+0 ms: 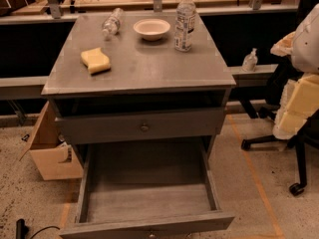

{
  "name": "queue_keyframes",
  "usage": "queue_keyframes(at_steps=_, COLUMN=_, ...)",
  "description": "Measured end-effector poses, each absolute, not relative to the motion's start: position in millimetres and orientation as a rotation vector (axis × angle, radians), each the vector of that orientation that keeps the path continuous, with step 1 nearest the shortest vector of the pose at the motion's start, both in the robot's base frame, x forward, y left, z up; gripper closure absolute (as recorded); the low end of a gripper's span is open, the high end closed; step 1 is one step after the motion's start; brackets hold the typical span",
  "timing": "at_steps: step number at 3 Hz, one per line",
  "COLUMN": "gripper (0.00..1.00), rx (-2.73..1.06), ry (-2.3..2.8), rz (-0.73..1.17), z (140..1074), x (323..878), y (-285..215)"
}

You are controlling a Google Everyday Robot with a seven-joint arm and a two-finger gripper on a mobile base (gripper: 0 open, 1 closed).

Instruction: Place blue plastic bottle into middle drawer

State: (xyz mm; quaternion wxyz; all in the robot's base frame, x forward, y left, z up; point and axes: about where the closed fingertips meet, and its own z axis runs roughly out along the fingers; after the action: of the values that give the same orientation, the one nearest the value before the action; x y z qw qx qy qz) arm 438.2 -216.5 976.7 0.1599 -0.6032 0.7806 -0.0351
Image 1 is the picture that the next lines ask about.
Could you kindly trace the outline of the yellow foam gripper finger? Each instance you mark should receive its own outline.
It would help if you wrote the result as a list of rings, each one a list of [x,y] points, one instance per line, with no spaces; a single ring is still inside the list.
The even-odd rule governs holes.
[[[286,35],[273,45],[274,55],[290,55],[292,65],[301,74],[298,80],[289,79],[283,87],[280,108],[276,113],[273,135],[278,139],[289,139],[305,125],[306,120],[319,109],[319,75],[318,66],[309,62],[309,53],[304,57],[296,54],[295,32]]]

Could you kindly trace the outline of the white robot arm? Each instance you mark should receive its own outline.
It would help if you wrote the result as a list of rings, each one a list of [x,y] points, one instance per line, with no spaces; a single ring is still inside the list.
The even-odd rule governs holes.
[[[289,80],[285,85],[273,127],[276,138],[289,139],[319,109],[319,4],[270,52],[280,57],[289,55],[292,66],[303,72],[299,80]]]

